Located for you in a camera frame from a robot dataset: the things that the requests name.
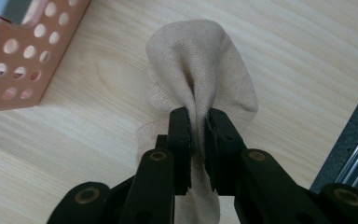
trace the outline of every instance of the blue-gray object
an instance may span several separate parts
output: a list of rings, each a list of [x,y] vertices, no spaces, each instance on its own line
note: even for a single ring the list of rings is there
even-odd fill
[[[0,17],[21,24],[32,0],[0,0]]]

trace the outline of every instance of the light wood surface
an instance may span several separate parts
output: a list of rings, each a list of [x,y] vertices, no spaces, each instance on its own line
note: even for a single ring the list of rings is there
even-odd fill
[[[358,104],[358,1],[94,0],[39,106],[0,112],[0,223],[45,223],[77,184],[134,175],[145,44],[172,21],[210,19],[231,36],[259,111],[242,133],[308,188]],[[239,223],[232,198],[220,223]]]

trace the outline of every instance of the dark gray surface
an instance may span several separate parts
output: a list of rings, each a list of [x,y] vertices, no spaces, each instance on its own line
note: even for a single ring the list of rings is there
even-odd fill
[[[358,145],[358,106],[338,138],[324,166],[310,189],[319,192],[322,186],[335,181],[345,162]]]

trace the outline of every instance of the towel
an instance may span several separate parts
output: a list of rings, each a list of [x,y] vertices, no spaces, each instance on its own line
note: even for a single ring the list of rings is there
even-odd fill
[[[138,160],[168,132],[168,114],[185,106],[193,133],[192,188],[175,198],[175,223],[218,223],[219,199],[204,169],[205,117],[210,107],[223,110],[239,133],[257,111],[251,78],[233,42],[218,23],[179,21],[160,28],[146,45],[149,103],[163,113],[137,130]]]

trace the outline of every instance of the perforated plastic basket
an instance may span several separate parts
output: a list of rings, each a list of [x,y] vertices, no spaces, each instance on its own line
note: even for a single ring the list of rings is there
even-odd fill
[[[37,105],[90,0],[38,0],[22,25],[0,19],[0,110]]]

